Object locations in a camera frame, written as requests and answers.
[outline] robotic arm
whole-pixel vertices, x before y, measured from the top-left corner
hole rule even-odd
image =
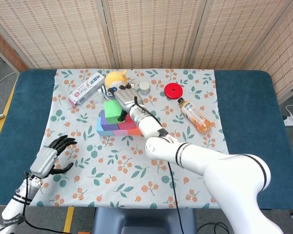
[[[41,179],[50,174],[65,173],[74,165],[74,163],[69,163],[64,169],[54,169],[54,163],[63,150],[68,145],[77,144],[74,140],[74,138],[67,138],[67,135],[64,135],[54,140],[47,148],[39,151],[30,167],[31,173],[25,173],[25,180],[15,190],[13,198],[2,212],[4,226],[0,224],[0,234],[14,234],[17,225],[26,222],[25,207],[31,203],[41,187]]]
[[[179,143],[142,105],[134,89],[114,93],[147,138],[146,155],[174,163],[204,177],[205,187],[227,216],[235,234],[282,234],[257,204],[257,194],[270,183],[271,173],[259,157],[226,155],[187,142]]]

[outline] yellow floor tape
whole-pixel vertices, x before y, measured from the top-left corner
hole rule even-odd
[[[9,108],[10,108],[11,100],[12,100],[12,97],[13,97],[13,94],[14,94],[14,89],[15,89],[16,82],[18,81],[18,78],[19,78],[19,76],[15,80],[13,89],[12,89],[12,91],[10,93],[10,97],[9,97],[8,102],[6,103],[4,111],[3,111],[3,114],[5,115],[5,118],[6,118],[6,115],[8,114]],[[0,120],[0,133],[1,133],[2,127],[3,127],[4,122],[5,122],[5,118],[2,118]]]
[[[66,233],[70,232],[70,226],[72,225],[73,213],[74,213],[74,207],[73,206],[68,207],[65,225],[64,225],[64,232]]]

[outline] power strip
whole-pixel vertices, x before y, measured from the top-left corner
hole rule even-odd
[[[291,118],[291,116],[287,116],[287,118],[283,120],[283,122],[286,127],[293,126],[293,119]]]

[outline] green block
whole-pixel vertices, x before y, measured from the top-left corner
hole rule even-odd
[[[105,101],[104,113],[108,124],[120,123],[117,119],[121,116],[122,108],[117,100]]]

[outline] bottle cap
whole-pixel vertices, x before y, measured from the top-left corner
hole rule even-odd
[[[150,92],[150,84],[146,81],[142,81],[139,84],[139,88],[141,94],[148,94]]]
[[[169,83],[164,88],[164,93],[169,99],[178,99],[182,96],[182,87],[177,83]]]
[[[182,97],[178,99],[178,103],[181,103],[183,101],[184,101],[184,99]]]

